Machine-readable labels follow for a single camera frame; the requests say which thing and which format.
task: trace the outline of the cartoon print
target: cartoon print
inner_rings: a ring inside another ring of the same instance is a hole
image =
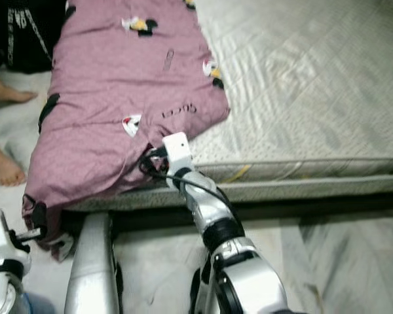
[[[141,115],[140,114],[132,114],[127,116],[122,120],[122,126],[124,127],[125,132],[134,137],[138,131],[138,125],[140,124]]]
[[[202,64],[202,70],[204,71],[206,77],[214,77],[214,80],[212,81],[214,86],[224,89],[224,84],[221,79],[221,73],[217,62],[214,60],[204,60],[204,63]]]
[[[121,24],[125,29],[131,29],[133,31],[137,31],[138,36],[152,36],[153,28],[158,26],[157,22],[152,19],[142,20],[137,16],[129,20],[122,19]]]
[[[194,0],[183,0],[183,2],[186,4],[186,7],[188,9],[195,10],[195,2],[194,2]]]

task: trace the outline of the white mattress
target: white mattress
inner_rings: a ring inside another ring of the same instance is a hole
[[[191,143],[232,201],[393,192],[393,0],[197,0],[232,109]],[[178,205],[154,186],[73,209]]]

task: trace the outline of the black bag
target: black bag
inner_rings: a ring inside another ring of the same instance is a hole
[[[66,0],[0,0],[0,49],[13,71],[52,68],[52,49],[60,38]]]

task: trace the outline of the human foot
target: human foot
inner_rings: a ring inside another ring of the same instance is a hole
[[[25,179],[22,169],[0,151],[0,185],[17,186],[25,182]]]
[[[7,87],[0,82],[0,101],[11,101],[14,103],[26,103],[37,97],[37,94],[31,92],[19,92],[13,88]]]

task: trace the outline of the cloth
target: cloth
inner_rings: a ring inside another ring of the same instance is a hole
[[[47,205],[43,243],[61,236],[67,205],[148,181],[137,161],[164,136],[184,131],[192,139],[229,113],[192,7],[180,0],[69,6],[22,209],[31,228],[33,203]]]

